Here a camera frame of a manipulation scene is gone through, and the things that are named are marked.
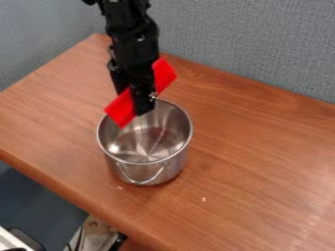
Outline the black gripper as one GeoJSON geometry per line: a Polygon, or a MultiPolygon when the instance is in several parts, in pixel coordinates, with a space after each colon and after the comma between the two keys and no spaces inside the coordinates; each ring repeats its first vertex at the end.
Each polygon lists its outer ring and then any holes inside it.
{"type": "Polygon", "coordinates": [[[156,87],[152,65],[158,59],[158,27],[156,24],[105,26],[110,37],[108,62],[109,76],[116,94],[129,85],[134,115],[142,116],[154,109],[156,87]]]}

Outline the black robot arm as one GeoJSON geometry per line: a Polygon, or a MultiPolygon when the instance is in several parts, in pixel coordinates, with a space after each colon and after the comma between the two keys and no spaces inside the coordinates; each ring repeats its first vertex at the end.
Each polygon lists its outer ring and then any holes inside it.
{"type": "Polygon", "coordinates": [[[81,0],[98,5],[110,38],[106,68],[116,93],[130,91],[134,115],[154,109],[153,64],[160,58],[158,27],[148,15],[149,0],[81,0]]]}

